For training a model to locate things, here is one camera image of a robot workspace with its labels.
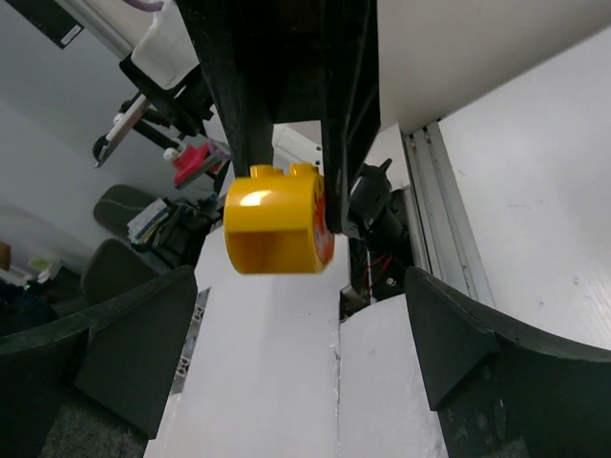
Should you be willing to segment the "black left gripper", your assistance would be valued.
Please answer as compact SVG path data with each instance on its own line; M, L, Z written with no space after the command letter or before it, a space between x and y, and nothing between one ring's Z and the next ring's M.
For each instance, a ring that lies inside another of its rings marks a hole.
M356 235L349 196L381 125L377 3L178 1L237 177L273 160L273 124L319 120L326 222Z

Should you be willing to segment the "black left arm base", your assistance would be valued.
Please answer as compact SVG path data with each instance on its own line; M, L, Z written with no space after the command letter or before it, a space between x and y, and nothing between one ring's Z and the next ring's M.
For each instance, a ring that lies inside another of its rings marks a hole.
M398 245L348 240L349 283L340 292L340 320L405 294L407 268L414 266L410 237Z

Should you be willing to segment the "yellow round lego brick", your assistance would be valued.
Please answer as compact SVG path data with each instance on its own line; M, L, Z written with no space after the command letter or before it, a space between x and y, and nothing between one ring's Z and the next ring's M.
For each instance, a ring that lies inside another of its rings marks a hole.
M319 169L293 163L286 173L254 165L230 186L223 214L228 257L237 272L313 274L333 259L326 192Z

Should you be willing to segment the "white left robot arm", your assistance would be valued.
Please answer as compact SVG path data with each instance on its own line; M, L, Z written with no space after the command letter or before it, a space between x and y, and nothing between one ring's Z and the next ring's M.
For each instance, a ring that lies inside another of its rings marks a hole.
M237 176L272 161L278 124L318 121L326 219L338 234L403 238L386 165L367 155L381 125L375 0L181 1Z

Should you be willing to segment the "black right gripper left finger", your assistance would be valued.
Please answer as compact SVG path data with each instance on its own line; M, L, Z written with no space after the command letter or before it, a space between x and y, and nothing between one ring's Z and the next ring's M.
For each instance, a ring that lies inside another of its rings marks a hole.
M158 436L198 288L183 266L1 339L1 454L107 457Z

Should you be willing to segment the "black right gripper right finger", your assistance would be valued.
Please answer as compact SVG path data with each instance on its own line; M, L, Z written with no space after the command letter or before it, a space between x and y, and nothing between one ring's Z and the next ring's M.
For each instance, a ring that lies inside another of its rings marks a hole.
M452 457L607 457L610 353L405 276L430 409Z

